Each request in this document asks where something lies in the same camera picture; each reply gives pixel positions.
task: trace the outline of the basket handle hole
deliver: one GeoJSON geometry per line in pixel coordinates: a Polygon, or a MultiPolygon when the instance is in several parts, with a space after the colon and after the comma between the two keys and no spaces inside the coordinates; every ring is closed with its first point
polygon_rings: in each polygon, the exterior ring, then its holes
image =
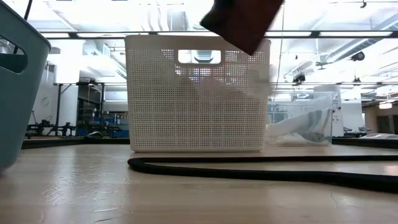
{"type": "Polygon", "coordinates": [[[16,74],[26,69],[27,56],[25,52],[11,41],[0,35],[0,67],[16,74]]]}
{"type": "Polygon", "coordinates": [[[221,63],[221,51],[178,50],[178,61],[182,64],[219,65],[221,63]]]}

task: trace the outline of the ceiling light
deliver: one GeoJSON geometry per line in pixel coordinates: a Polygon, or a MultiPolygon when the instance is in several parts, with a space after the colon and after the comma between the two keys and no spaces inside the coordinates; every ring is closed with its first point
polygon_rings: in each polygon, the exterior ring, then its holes
{"type": "Polygon", "coordinates": [[[127,86],[127,83],[105,83],[107,86],[127,86]]]}
{"type": "Polygon", "coordinates": [[[105,102],[122,103],[122,102],[127,102],[127,100],[105,100],[105,102]]]}
{"type": "Polygon", "coordinates": [[[308,31],[295,31],[295,32],[268,31],[268,32],[266,32],[266,37],[281,37],[281,36],[308,37],[310,35],[311,35],[311,32],[308,32],[308,31]]]}
{"type": "Polygon", "coordinates": [[[69,38],[67,33],[44,33],[42,35],[45,38],[69,38]]]}
{"type": "Polygon", "coordinates": [[[131,32],[131,33],[77,33],[77,36],[81,37],[81,38],[96,38],[96,37],[109,37],[109,38],[123,38],[126,37],[128,35],[148,35],[148,33],[143,32],[143,33],[135,33],[135,32],[131,32]]]}
{"type": "Polygon", "coordinates": [[[379,109],[391,109],[392,108],[392,103],[379,103],[379,109]]]}
{"type": "Polygon", "coordinates": [[[386,37],[391,35],[391,31],[374,31],[374,32],[369,32],[369,31],[357,31],[357,32],[334,32],[334,31],[322,31],[319,36],[327,36],[327,37],[339,37],[339,36],[344,36],[344,37],[386,37]]]}
{"type": "Polygon", "coordinates": [[[187,31],[187,32],[159,32],[159,35],[179,35],[179,36],[206,36],[217,37],[218,35],[209,31],[187,31]]]}

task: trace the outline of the teal plastic bin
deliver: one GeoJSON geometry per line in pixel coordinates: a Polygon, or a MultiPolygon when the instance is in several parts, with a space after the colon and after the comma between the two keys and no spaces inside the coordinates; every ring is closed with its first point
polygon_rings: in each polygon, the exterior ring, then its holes
{"type": "Polygon", "coordinates": [[[50,43],[0,1],[0,38],[24,55],[0,54],[0,172],[17,160],[50,43]]]}

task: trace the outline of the perforated basket wall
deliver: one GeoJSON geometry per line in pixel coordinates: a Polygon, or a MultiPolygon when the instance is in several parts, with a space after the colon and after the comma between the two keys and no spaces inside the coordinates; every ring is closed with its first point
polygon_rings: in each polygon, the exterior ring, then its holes
{"type": "Polygon", "coordinates": [[[267,100],[254,96],[253,80],[269,75],[268,40],[252,57],[220,37],[132,35],[125,42],[133,151],[264,147],[267,100]],[[218,50],[221,60],[181,63],[187,50],[218,50]]]}

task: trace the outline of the table surface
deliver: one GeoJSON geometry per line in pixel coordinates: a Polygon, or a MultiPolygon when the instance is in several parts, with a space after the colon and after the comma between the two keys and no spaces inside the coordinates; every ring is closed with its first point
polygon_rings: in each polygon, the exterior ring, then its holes
{"type": "MultiPolygon", "coordinates": [[[[134,154],[128,145],[23,150],[0,175],[1,223],[397,223],[398,195],[301,182],[141,174],[138,156],[388,155],[333,146],[262,153],[134,154]]],[[[333,170],[398,175],[396,162],[191,165],[231,169],[333,170]]]]}

